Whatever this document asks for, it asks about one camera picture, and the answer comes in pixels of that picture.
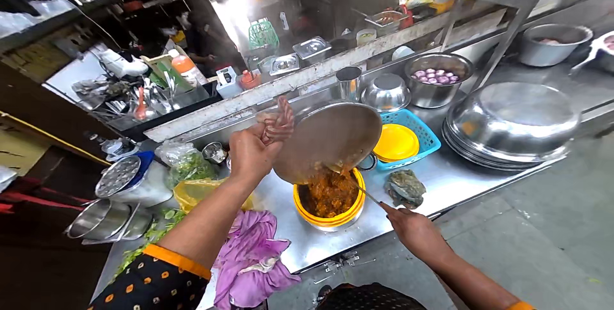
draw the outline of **purple cloth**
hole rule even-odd
[[[214,305],[219,310],[229,310],[230,302],[239,307],[255,307],[275,291],[282,291],[300,283],[297,275],[291,275],[281,261],[280,254],[290,241],[273,239],[277,230],[277,218],[271,212],[239,211],[234,220],[229,240],[222,246],[214,267],[219,275]],[[254,265],[260,270],[240,273]]]

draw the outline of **orange curry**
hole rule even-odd
[[[335,173],[326,167],[311,177],[307,184],[311,193],[305,208],[320,218],[332,218],[349,211],[356,202],[358,191],[349,172]]]

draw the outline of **concrete floor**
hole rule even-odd
[[[614,134],[580,139],[564,161],[457,207],[435,223],[461,257],[537,308],[611,309],[613,171]],[[311,309],[325,284],[378,282],[427,309],[456,309],[435,275],[394,233],[356,250],[356,263],[367,263],[335,275],[325,267],[307,271],[300,285],[274,294],[269,308]]]

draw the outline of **metal pole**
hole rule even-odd
[[[500,41],[498,46],[495,48],[495,52],[488,60],[486,68],[482,71],[482,74],[480,74],[479,78],[471,87],[471,92],[486,84],[488,78],[492,74],[492,71],[494,71],[495,67],[503,57],[503,54],[505,54],[507,51],[507,48],[510,47],[511,42],[516,37],[516,34],[518,34],[518,30],[523,25],[526,18],[529,17],[529,14],[531,14],[531,11],[533,11],[533,8],[535,8],[537,2],[539,2],[539,0],[524,0],[520,8],[518,8],[516,16],[511,21],[507,31],[505,31],[503,34],[503,40]]]
[[[464,0],[454,0],[454,3],[452,4],[448,26],[444,27],[443,35],[441,36],[441,51],[445,51],[446,46],[448,46],[450,35],[452,35],[452,28],[454,28],[454,23],[456,23],[456,20],[458,20],[459,16],[461,15],[463,2]]]

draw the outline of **bucket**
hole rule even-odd
[[[354,168],[352,170],[356,180],[358,181],[358,185],[361,188],[365,188],[365,180],[362,178],[362,174],[358,169]],[[365,194],[362,190],[358,190],[358,197],[356,198],[356,202],[350,207],[350,209],[346,212],[343,212],[339,215],[335,215],[332,218],[320,218],[308,212],[303,205],[301,204],[301,200],[298,196],[298,185],[294,185],[294,205],[296,206],[296,210],[298,214],[308,223],[310,223],[313,227],[318,228],[322,231],[326,232],[335,232],[341,229],[350,227],[360,214],[362,213],[362,208],[365,204]]]

